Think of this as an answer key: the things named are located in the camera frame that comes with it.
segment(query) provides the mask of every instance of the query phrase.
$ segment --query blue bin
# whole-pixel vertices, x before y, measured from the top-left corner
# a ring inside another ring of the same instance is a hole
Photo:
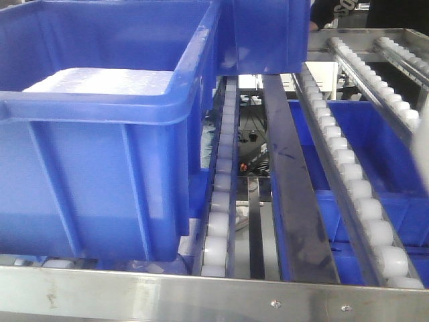
[[[307,57],[310,0],[222,0],[219,73],[300,72]]]
[[[0,11],[0,253],[176,258],[200,174],[219,14],[214,1]],[[72,67],[174,73],[158,96],[22,93]]]
[[[361,284],[347,231],[299,102],[291,101],[290,105],[341,280]],[[424,284],[429,286],[429,198],[410,151],[370,103],[337,101],[329,105],[380,195],[381,203],[407,246]]]

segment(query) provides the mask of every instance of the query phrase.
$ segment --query metal rack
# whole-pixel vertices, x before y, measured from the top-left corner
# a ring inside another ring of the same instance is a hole
[[[415,52],[427,51],[429,39],[411,30],[325,30],[310,37],[308,59],[338,61],[409,146],[413,131],[367,82],[353,61],[335,47],[332,40],[335,37],[346,43],[362,60],[392,62],[423,87],[428,83],[426,71],[404,62],[395,52],[381,45],[379,39],[388,37]],[[365,241],[365,233],[347,196],[347,188],[341,182],[341,175],[336,171],[323,134],[317,128],[317,120],[311,112],[311,93],[305,87],[303,75],[294,74],[292,78],[324,171],[343,212],[361,269],[365,272],[367,284],[371,286],[341,285],[280,75],[266,75],[263,76],[263,94],[268,119],[274,221],[282,279],[289,282],[263,280],[260,218],[255,210],[259,208],[259,182],[257,178],[251,178],[248,181],[251,280],[0,266],[0,298],[3,299],[0,301],[0,320],[427,321],[427,290],[373,287],[386,286],[386,280],[378,271],[374,253]],[[226,85],[224,110],[225,107],[236,108],[237,91],[235,78],[230,78]],[[231,202],[230,214],[235,208],[234,197]],[[233,216],[231,218],[230,230],[234,225]],[[200,274],[203,265],[207,220],[202,221],[201,230],[194,234],[197,249],[194,275]],[[402,247],[396,234],[394,241],[396,246]],[[227,276],[232,276],[231,267],[228,266],[233,259],[231,242],[230,239]],[[411,262],[409,275],[418,278]]]

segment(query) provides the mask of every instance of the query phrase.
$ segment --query metal bar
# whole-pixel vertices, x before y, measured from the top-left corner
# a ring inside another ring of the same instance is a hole
[[[262,76],[272,189],[278,196],[292,280],[340,282],[280,75]]]
[[[429,90],[429,78],[425,72],[422,72],[420,69],[404,60],[400,55],[391,48],[383,45],[380,41],[375,41],[375,49],[380,52],[388,62],[403,72],[417,85],[423,86],[423,88]]]
[[[261,209],[259,206],[259,181],[257,176],[247,178],[249,192],[249,257],[250,278],[265,279],[265,266],[263,263],[263,244]]]
[[[339,62],[343,70],[354,79],[354,82],[365,95],[368,101],[372,102],[377,112],[386,120],[389,126],[394,130],[399,139],[407,146],[410,147],[412,140],[412,132],[407,125],[391,110],[383,98],[377,91],[374,91],[364,80],[362,75],[355,70],[347,61],[347,59],[340,53],[336,52],[335,59]]]
[[[16,266],[0,267],[0,284],[2,322],[427,322],[429,316],[427,290]]]
[[[377,260],[375,259],[373,250],[365,236],[365,232],[361,225],[361,222],[357,217],[356,209],[347,192],[347,188],[340,176],[339,171],[337,170],[337,167],[334,164],[334,160],[332,159],[332,156],[328,150],[328,146],[323,138],[317,120],[315,119],[314,114],[310,111],[310,104],[306,97],[303,95],[300,75],[293,74],[292,80],[294,82],[297,95],[300,99],[302,110],[307,119],[308,127],[310,129],[314,145],[316,146],[317,153],[320,157],[320,162],[322,163],[322,166],[324,168],[324,172],[326,178],[328,179],[329,185],[334,191],[334,194],[336,195],[336,201],[341,210],[341,215],[343,217],[343,221],[345,222],[347,232],[349,233],[350,241],[358,257],[358,261],[361,264],[362,275],[368,285],[385,286],[386,281],[384,277],[382,277],[381,272],[379,271]],[[376,199],[379,199],[379,196],[375,191],[373,191],[373,196]],[[383,219],[391,224],[390,218],[384,210]],[[393,231],[393,245],[405,250],[405,247],[402,244],[396,231]],[[420,279],[409,257],[408,270],[410,273],[410,277]]]

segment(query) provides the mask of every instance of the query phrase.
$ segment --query roller conveyor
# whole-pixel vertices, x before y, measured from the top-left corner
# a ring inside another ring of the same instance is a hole
[[[367,68],[364,61],[376,57],[377,61],[386,58],[397,62],[395,66],[416,75],[414,79],[420,79],[423,87],[426,74],[424,66],[418,66],[417,62],[401,63],[405,56],[395,51],[397,46],[389,47],[390,42],[382,39],[386,33],[389,32],[369,34],[370,40],[363,41],[368,46],[362,49],[356,48],[348,34],[342,37],[327,32],[322,47],[310,44],[309,58],[319,55],[337,60],[409,152],[419,124],[418,112],[402,98],[393,97],[394,90]],[[395,41],[400,39],[399,31],[390,36]],[[372,51],[373,46],[378,46],[382,55]],[[372,181],[368,171],[371,171],[368,162],[361,160],[352,147],[347,129],[336,117],[331,102],[324,100],[305,64],[302,72],[293,74],[292,79],[300,101],[299,110],[304,114],[304,123],[347,228],[350,252],[357,258],[363,285],[350,285],[339,274],[333,254],[335,244],[330,240],[324,211],[315,193],[308,155],[302,149],[302,132],[297,128],[293,104],[288,102],[279,75],[263,76],[263,101],[268,120],[271,197],[282,281],[264,280],[261,214],[252,212],[259,208],[257,178],[247,181],[252,275],[250,280],[234,278],[239,89],[237,78],[227,77],[220,86],[222,103],[208,169],[212,184],[206,192],[201,219],[191,225],[190,235],[183,237],[179,249],[179,254],[190,264],[189,274],[103,269],[89,260],[66,258],[53,259],[68,262],[56,262],[58,266],[54,264],[51,268],[0,266],[0,297],[10,299],[0,301],[0,319],[7,322],[427,321],[429,292],[423,289],[424,278],[414,265],[415,256],[410,255],[409,245],[400,239],[396,222],[389,217],[389,209],[383,204],[384,195],[377,192],[379,183]]]

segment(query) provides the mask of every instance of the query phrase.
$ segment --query dark clothing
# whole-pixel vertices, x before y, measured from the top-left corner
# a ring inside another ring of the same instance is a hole
[[[310,20],[319,29],[350,14],[362,0],[315,0]],[[411,28],[429,35],[429,0],[371,0],[367,28]]]

